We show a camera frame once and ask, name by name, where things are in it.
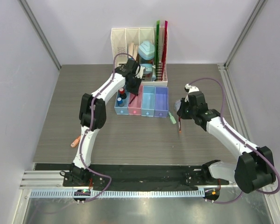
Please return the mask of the blue spine book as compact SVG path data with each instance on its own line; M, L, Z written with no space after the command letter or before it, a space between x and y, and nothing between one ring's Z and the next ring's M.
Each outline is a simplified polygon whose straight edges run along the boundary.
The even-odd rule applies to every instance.
M133 60L135 60L134 50L135 50L135 44L134 44L134 42L131 42L128 46L128 55L129 55L129 58L131 58Z

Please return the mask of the blue plastic drawer bin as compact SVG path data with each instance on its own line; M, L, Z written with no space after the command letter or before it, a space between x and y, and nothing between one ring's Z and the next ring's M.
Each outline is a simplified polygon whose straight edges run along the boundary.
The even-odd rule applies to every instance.
M124 106L123 107L118 107L117 105L117 98L119 97L119 92L117 93L116 99L115 99L115 105L114 105L114 110L116 112L117 115L128 115L128 101L129 101L129 92L126 91L126 99L123 99L124 101Z

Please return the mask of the green transparent ruler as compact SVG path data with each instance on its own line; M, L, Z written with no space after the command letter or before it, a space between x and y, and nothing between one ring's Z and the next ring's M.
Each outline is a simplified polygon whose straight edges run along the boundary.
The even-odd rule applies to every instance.
M155 66L156 70L159 67L159 28L160 28L160 20L156 22L156 36L155 36Z

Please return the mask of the white desktop file organizer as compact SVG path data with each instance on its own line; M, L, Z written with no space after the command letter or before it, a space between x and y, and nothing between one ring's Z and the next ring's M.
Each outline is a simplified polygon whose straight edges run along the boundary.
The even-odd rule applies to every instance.
M168 85L166 27L112 28L111 45L117 66L125 64L130 57L146 66L143 85Z

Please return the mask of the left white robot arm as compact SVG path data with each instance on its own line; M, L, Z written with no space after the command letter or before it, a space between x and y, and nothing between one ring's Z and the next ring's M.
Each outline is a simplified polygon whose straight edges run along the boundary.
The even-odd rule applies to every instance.
M79 120L81 124L81 137L76 156L69 171L68 180L85 186L89 183L91 171L91 153L96 136L106 122L106 105L112 96L125 87L125 89L138 95L142 81L143 68L133 59L113 69L107 81L91 94L82 96Z

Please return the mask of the light blue drawer bin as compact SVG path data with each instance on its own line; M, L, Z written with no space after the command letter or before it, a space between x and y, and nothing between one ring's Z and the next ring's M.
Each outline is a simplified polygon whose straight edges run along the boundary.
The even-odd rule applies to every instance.
M155 111L155 87L143 86L141 115L145 117L153 117Z

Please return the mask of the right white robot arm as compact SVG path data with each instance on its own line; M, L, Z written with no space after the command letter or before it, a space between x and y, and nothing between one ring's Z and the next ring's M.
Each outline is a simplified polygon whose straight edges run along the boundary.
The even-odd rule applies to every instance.
M206 184L217 179L233 182L244 193L251 193L276 181L273 153L239 135L215 109L209 109L201 91L194 91L175 102L180 119L191 119L219 140L235 157L236 164L213 160L203 164L201 178Z

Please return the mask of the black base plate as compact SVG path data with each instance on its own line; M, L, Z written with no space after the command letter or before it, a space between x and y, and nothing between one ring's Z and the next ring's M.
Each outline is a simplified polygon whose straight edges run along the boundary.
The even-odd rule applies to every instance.
M37 171L57 171L65 187L93 187L102 191L187 191L198 186L229 185L227 180L207 177L202 166L91 164L82 171L72 164L38 163Z

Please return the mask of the pink plastic drawer bin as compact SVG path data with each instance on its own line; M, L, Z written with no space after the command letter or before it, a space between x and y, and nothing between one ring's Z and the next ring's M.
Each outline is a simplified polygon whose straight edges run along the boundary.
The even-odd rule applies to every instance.
M128 113L129 115L141 115L141 104L142 104L142 96L143 96L143 86L141 85L139 88L139 95L134 102L129 105L129 102L131 98L133 97L133 94L130 93L129 101L128 101Z

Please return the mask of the purple plastic drawer bin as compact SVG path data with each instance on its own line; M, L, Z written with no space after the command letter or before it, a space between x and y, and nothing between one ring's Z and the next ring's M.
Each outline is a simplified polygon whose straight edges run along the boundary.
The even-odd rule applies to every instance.
M154 116L166 118L168 116L168 88L156 87Z

